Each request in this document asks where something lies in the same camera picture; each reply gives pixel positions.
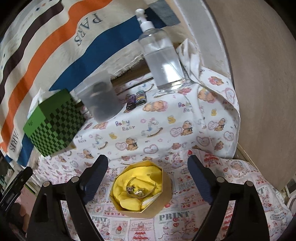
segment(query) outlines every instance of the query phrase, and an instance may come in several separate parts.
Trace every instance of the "dark brown stripe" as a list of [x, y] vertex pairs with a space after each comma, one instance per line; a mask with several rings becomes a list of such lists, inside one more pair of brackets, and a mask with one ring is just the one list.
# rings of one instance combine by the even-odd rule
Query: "dark brown stripe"
[[11, 57], [8, 59], [3, 68], [3, 79], [0, 84], [0, 104], [2, 103], [2, 100], [5, 95], [5, 83], [7, 81], [7, 78], [10, 75], [11, 71], [17, 66], [17, 64], [23, 58], [25, 49], [28, 46], [30, 40], [45, 23], [47, 23], [55, 15], [59, 14], [63, 9], [64, 6], [62, 5], [62, 0], [60, 0], [58, 3], [56, 3], [48, 10], [46, 10], [43, 14], [41, 14], [39, 17], [37, 17], [25, 32], [24, 36], [22, 37], [22, 41], [19, 48], [13, 53], [13, 55], [11, 55]]

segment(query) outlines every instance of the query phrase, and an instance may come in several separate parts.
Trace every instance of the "gray plastic container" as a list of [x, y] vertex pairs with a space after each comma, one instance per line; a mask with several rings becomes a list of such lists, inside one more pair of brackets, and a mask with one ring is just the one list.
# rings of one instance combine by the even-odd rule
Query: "gray plastic container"
[[99, 123], [114, 117], [122, 109], [107, 71], [86, 78], [74, 92]]

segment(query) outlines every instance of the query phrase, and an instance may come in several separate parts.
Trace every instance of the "beige wall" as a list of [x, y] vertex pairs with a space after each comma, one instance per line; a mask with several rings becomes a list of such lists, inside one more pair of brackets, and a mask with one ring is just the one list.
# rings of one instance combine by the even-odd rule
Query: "beige wall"
[[206, 2], [230, 57], [242, 119], [239, 143], [282, 189], [296, 172], [296, 42], [264, 0]]

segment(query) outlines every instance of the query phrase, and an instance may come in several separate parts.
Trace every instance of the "octagonal box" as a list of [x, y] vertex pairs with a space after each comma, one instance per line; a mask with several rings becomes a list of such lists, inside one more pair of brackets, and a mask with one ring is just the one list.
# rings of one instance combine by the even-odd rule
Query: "octagonal box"
[[[143, 209], [140, 212], [129, 211], [129, 210], [124, 209], [116, 202], [116, 200], [113, 196], [113, 186], [114, 186], [115, 180], [121, 174], [123, 174], [123, 173], [127, 172], [128, 170], [131, 170], [135, 167], [150, 167], [150, 166], [155, 166], [155, 167], [159, 168], [162, 172], [162, 191], [161, 191], [160, 195], [153, 202], [151, 202], [145, 209]], [[110, 191], [110, 199], [111, 199], [112, 203], [114, 204], [115, 208], [117, 209], [117, 211], [120, 211], [122, 214], [124, 214], [128, 217], [131, 217], [131, 218], [153, 218], [172, 199], [171, 179], [163, 171], [162, 168], [155, 165], [151, 161], [141, 161], [141, 162], [129, 165], [115, 178], [115, 180], [113, 182], [113, 185], [112, 185], [112, 188]]]

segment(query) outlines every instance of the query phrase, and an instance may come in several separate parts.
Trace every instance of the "green tissue box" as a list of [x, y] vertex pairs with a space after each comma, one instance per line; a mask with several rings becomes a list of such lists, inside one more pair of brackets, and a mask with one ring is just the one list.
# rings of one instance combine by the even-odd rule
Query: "green tissue box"
[[64, 89], [37, 106], [24, 126], [24, 132], [43, 156], [66, 148], [85, 119]]

